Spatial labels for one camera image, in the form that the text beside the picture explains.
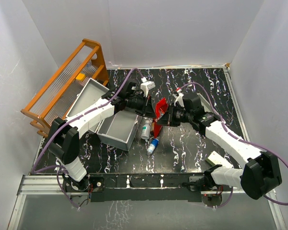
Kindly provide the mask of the yellow block on rack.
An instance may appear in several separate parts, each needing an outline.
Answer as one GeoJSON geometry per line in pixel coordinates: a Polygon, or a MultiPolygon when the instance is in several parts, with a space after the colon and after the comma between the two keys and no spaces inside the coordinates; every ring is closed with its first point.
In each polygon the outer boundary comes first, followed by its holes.
{"type": "Polygon", "coordinates": [[[76,76],[76,80],[77,81],[84,81],[86,78],[86,75],[83,74],[83,73],[79,73],[77,76],[76,76]]]}

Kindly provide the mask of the white green medicine bottle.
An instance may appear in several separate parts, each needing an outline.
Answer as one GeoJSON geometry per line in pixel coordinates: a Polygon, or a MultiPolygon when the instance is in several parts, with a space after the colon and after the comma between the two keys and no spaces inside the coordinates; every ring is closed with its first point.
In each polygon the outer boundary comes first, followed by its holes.
{"type": "Polygon", "coordinates": [[[141,139],[148,140],[150,138],[151,132],[151,121],[149,119],[145,120],[145,124],[142,127],[141,139]]]}

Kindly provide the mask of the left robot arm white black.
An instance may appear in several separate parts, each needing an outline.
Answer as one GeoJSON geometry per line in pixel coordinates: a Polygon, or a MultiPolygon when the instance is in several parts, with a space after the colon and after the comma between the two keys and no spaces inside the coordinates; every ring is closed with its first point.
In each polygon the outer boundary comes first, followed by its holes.
{"type": "Polygon", "coordinates": [[[47,149],[61,162],[63,178],[78,191],[89,187],[88,173],[79,158],[80,138],[102,120],[129,108],[137,115],[155,118],[149,91],[153,81],[137,84],[126,80],[118,89],[101,96],[93,105],[65,120],[56,118],[51,125],[47,149]]]}

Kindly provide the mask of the orange wooden rack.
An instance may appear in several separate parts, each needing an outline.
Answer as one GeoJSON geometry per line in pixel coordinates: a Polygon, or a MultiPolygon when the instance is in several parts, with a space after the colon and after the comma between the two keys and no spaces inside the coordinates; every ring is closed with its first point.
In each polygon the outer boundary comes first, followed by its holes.
{"type": "Polygon", "coordinates": [[[66,116],[77,95],[90,79],[103,86],[109,82],[101,44],[83,39],[21,113],[31,118],[30,124],[37,128],[39,135],[46,138],[52,121],[66,116]],[[79,73],[86,75],[84,81],[76,80],[79,73]]]}

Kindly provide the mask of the grey divided plastic tray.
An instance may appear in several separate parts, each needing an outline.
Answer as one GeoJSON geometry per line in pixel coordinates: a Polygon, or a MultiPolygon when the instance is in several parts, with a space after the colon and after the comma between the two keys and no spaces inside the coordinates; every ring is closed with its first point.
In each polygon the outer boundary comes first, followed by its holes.
{"type": "Polygon", "coordinates": [[[204,112],[201,114],[201,116],[204,117],[204,116],[207,116],[207,114],[213,114],[217,120],[220,120],[220,116],[217,115],[216,112],[213,111],[210,103],[200,93],[197,93],[197,95],[199,96],[201,100],[201,105],[204,108],[204,112]]]}

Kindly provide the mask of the aluminium front rail frame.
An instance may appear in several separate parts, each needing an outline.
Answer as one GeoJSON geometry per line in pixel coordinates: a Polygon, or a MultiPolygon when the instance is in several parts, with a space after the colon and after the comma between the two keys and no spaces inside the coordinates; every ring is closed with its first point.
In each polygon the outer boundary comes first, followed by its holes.
{"type": "Polygon", "coordinates": [[[74,193],[74,208],[60,194],[55,176],[26,176],[21,182],[10,230],[285,230],[280,208],[242,191],[192,192],[186,188],[134,188],[113,181],[93,194],[74,193]]]}

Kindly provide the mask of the white green small box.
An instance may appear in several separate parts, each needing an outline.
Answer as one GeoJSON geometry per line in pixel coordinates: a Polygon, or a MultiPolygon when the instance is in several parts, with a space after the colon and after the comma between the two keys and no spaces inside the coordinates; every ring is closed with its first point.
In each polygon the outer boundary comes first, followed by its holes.
{"type": "Polygon", "coordinates": [[[224,157],[222,157],[216,151],[212,151],[210,155],[205,159],[205,161],[209,163],[211,166],[220,164],[226,168],[234,168],[234,166],[229,161],[227,161],[224,157]]]}

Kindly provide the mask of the red first aid pouch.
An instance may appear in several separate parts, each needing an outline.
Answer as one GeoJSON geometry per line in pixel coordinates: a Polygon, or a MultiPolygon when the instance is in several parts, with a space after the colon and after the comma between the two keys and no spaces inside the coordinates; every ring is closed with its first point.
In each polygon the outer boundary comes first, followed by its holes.
{"type": "Polygon", "coordinates": [[[160,134],[160,131],[162,129],[162,125],[159,125],[157,122],[158,120],[163,116],[163,114],[167,111],[168,109],[168,103],[166,98],[162,98],[155,107],[155,114],[156,114],[156,119],[154,119],[153,125],[154,125],[154,130],[153,130],[153,135],[154,138],[157,138],[160,134]]]}

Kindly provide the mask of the white blue spray bottle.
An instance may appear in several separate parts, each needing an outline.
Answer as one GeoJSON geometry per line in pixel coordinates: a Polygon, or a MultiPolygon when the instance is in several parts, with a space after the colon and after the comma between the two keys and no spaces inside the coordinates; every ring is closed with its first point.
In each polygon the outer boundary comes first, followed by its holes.
{"type": "Polygon", "coordinates": [[[158,146],[158,144],[159,144],[159,139],[158,138],[153,139],[147,148],[147,154],[152,155],[156,147],[158,146]]]}

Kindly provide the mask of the grey metal medicine case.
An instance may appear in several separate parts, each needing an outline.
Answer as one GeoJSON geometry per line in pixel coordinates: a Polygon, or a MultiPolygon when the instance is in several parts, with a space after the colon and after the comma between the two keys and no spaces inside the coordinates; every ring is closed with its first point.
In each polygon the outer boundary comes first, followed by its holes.
{"type": "Polygon", "coordinates": [[[107,102],[101,96],[107,91],[108,88],[90,79],[77,95],[66,114],[66,120],[82,115],[80,119],[70,123],[70,126],[78,128],[79,137],[86,132],[96,133],[102,143],[129,151],[142,117],[128,108],[114,113],[114,106],[111,104],[101,108],[107,102]]]}

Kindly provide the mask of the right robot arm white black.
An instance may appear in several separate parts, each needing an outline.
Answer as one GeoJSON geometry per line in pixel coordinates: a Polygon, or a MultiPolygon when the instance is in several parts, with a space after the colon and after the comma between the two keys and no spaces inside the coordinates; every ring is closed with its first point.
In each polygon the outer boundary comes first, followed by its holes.
{"type": "Polygon", "coordinates": [[[204,172],[204,184],[210,190],[221,185],[242,189],[250,198],[259,199],[282,184],[278,158],[270,151],[261,150],[224,129],[220,117],[206,111],[198,93],[194,96],[175,93],[175,102],[158,119],[161,126],[178,127],[189,123],[202,136],[218,144],[240,165],[240,169],[218,164],[204,172]]]}

